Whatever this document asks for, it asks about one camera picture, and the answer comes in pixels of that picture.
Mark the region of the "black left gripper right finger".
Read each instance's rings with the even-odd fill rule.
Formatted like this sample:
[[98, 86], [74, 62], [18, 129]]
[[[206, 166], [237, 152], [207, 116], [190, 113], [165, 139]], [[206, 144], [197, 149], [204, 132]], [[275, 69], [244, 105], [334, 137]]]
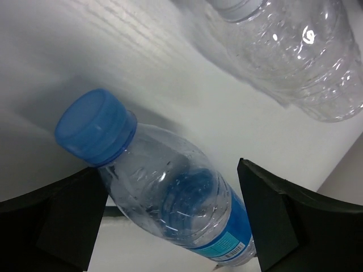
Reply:
[[262, 271], [362, 271], [362, 206], [240, 159], [238, 177]]

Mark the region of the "clear bottle white cap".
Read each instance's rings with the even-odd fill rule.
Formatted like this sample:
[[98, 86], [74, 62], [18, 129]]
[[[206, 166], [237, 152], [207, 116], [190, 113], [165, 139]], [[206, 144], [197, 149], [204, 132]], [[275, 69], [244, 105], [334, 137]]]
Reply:
[[323, 122], [362, 111], [362, 63], [342, 1], [210, 1], [243, 77]]

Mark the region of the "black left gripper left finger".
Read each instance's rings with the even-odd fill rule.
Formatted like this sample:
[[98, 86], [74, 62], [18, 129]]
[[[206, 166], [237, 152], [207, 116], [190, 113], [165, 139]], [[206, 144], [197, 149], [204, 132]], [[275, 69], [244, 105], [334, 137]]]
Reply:
[[108, 194], [98, 171], [1, 202], [1, 271], [87, 271]]

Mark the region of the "clear bottle blue label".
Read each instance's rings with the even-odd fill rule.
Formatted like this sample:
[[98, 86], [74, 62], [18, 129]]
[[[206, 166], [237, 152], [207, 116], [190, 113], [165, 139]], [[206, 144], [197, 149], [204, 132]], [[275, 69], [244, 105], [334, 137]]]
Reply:
[[148, 233], [221, 266], [256, 255], [241, 197], [202, 151], [138, 122], [109, 91], [95, 89], [73, 102], [54, 136], [98, 170], [116, 206]]

